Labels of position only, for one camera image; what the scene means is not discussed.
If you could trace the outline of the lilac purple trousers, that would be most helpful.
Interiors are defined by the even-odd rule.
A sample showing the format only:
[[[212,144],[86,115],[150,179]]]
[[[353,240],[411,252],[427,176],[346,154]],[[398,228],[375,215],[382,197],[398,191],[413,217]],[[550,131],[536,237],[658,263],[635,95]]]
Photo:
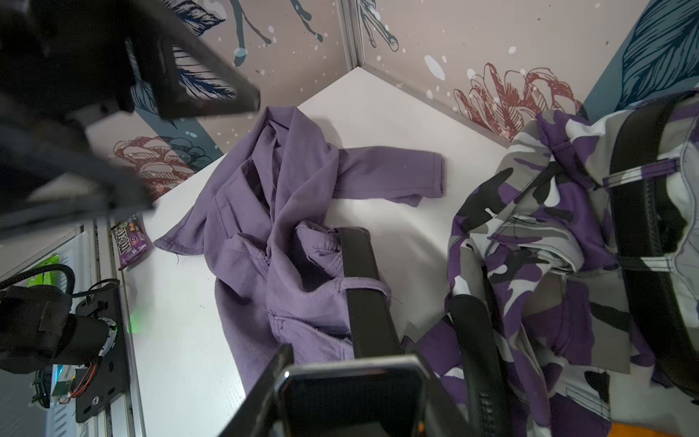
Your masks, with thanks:
[[[283,344],[298,364],[353,357],[346,293],[388,293],[346,277],[334,198],[411,207],[443,194],[444,160],[396,147],[339,149],[296,107],[269,107],[222,158],[187,215],[156,241],[202,256],[215,276],[222,328],[246,391]]]

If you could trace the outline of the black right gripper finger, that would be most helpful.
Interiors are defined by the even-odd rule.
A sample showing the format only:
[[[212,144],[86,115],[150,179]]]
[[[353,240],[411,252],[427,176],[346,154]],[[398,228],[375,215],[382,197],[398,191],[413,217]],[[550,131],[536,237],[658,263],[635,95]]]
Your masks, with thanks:
[[[220,437],[278,436],[274,426],[280,421],[275,401],[275,383],[294,363],[293,349],[283,344],[263,371],[243,404],[220,432]]]

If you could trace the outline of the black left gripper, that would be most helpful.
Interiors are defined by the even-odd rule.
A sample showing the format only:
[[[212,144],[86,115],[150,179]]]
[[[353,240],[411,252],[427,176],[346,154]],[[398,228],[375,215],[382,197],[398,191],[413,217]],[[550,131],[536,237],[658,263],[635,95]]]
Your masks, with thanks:
[[[195,1],[2,2],[1,239],[153,208],[73,129],[259,111],[260,90],[200,39],[222,22]]]

